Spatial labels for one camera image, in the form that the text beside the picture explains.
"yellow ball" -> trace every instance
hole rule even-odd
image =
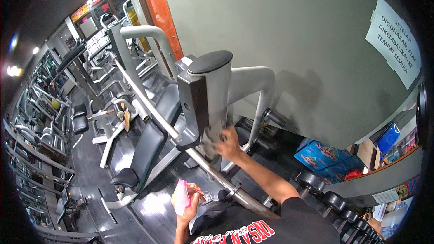
[[[55,110],[59,110],[60,108],[60,104],[54,99],[51,99],[51,106],[53,106],[53,109]]]

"spray bottle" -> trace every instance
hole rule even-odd
[[[178,180],[178,185],[175,188],[175,213],[177,215],[183,215],[184,209],[190,207],[190,197],[187,191],[187,181]]]

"person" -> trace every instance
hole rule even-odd
[[[54,67],[54,65],[52,65],[51,66],[51,68],[50,68],[50,75],[51,75],[51,77],[54,79],[55,77],[56,77],[56,75],[57,75],[57,72],[56,72],[56,67]],[[57,79],[55,80],[60,86],[63,86],[63,84],[65,84],[65,82],[63,81],[63,77],[62,76],[59,76],[59,77],[57,77]]]
[[[48,94],[54,97],[60,97],[63,102],[66,102],[66,97],[60,93],[59,88],[52,86],[52,80],[47,78],[40,83],[40,87]]]
[[[217,152],[246,171],[268,195],[281,204],[281,218],[264,219],[232,203],[211,226],[205,228],[197,238],[191,239],[193,244],[339,243],[340,236],[332,223],[309,207],[295,187],[256,163],[240,149],[234,127],[224,129],[222,135],[227,140],[216,144]],[[189,222],[197,214],[199,200],[203,200],[200,187],[194,183],[188,183],[187,187],[192,196],[191,205],[182,216],[177,216],[175,244],[186,243],[190,237]]]

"blue box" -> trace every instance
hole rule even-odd
[[[343,160],[337,164],[316,171],[315,174],[323,178],[327,185],[336,184],[345,181],[345,177],[350,171],[355,169],[363,170],[365,164],[356,155]]]
[[[351,156],[347,150],[339,150],[310,138],[305,138],[294,154],[296,159],[312,171],[327,168]]]

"wooden door frame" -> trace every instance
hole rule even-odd
[[[172,46],[175,60],[181,59],[184,55],[167,0],[146,0],[146,2],[148,3],[154,25],[161,28],[166,33],[167,39]]]

